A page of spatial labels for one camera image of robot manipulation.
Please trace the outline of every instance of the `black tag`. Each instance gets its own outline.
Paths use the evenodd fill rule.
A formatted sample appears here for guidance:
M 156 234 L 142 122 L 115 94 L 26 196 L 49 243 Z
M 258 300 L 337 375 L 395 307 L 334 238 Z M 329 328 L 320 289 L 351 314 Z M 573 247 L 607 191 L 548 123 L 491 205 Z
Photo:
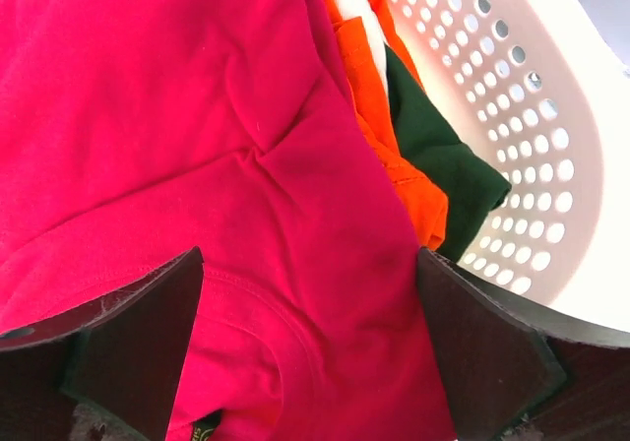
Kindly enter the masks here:
M 220 410 L 198 419 L 193 423 L 193 435 L 190 441 L 208 441 L 220 424 Z

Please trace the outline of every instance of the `red fabric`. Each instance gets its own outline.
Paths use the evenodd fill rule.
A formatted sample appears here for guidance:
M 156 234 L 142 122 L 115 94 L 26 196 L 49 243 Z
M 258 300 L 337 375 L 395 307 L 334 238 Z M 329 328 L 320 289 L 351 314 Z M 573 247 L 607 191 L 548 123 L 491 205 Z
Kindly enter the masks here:
M 322 0 L 0 0 L 0 30 L 0 333 L 199 245 L 169 441 L 216 409 L 220 441 L 453 439 Z

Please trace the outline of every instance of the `clothing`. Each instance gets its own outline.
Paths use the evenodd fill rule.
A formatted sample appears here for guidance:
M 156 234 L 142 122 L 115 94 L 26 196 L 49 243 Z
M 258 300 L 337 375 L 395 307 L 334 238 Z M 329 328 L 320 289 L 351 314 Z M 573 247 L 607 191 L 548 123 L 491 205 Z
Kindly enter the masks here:
M 378 71 L 383 90 L 387 94 L 387 61 L 385 59 L 385 34 L 381 30 L 376 15 L 367 0 L 331 0 L 338 9 L 342 20 L 351 20 L 360 17 L 367 34 L 367 40 L 372 53 L 372 61 Z
M 392 50 L 394 50 L 394 52 L 396 52 L 396 55 L 401 58 L 413 78 L 422 88 L 422 81 L 417 74 L 413 59 L 411 58 L 405 43 L 396 33 L 396 25 L 394 24 L 394 18 L 392 18 L 392 13 L 390 12 L 387 0 L 368 0 L 368 2 L 372 12 L 378 18 L 381 29 L 387 39 L 387 44 L 392 48 Z
M 361 18 L 335 25 L 361 132 L 405 204 L 419 243 L 432 250 L 444 242 L 448 199 L 398 151 L 387 97 L 381 92 Z
M 403 157 L 449 198 L 446 240 L 438 253 L 458 261 L 488 213 L 503 203 L 510 182 L 460 141 L 389 47 L 387 79 L 392 122 Z
M 198 245 L 168 441 L 216 410 L 219 441 L 455 439 L 322 0 L 0 0 L 0 30 L 0 334 Z

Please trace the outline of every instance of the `orange garment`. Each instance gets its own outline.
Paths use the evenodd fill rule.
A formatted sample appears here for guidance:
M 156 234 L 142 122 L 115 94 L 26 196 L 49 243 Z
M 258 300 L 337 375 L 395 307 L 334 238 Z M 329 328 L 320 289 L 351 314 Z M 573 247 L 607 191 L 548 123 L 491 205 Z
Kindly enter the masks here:
M 344 21 L 335 0 L 324 0 L 352 92 L 354 114 L 367 143 L 385 167 L 409 213 L 421 245 L 437 249 L 446 237 L 448 198 L 422 172 L 401 157 L 389 102 L 372 59 L 363 21 Z
M 396 25 L 394 24 L 394 18 L 392 18 L 392 13 L 390 12 L 389 6 L 387 5 L 387 0 L 367 0 L 372 8 L 372 11 L 378 18 L 378 22 L 381 25 L 381 29 L 385 34 L 385 38 L 387 39 L 387 43 L 392 48 L 396 55 L 403 61 L 407 70 L 411 72 L 415 80 L 419 83 L 419 85 L 424 90 L 422 86 L 422 82 L 420 81 L 420 77 L 417 75 L 417 71 L 415 70 L 415 64 L 411 59 L 410 52 L 407 50 L 405 43 L 396 33 Z

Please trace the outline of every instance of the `pink garment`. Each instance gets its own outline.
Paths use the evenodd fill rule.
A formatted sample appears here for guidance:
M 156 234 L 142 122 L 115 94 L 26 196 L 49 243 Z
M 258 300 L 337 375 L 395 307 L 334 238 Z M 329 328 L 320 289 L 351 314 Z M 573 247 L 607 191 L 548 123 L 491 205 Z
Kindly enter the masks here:
M 199 245 L 169 441 L 451 441 L 321 0 L 0 0 L 0 334 Z

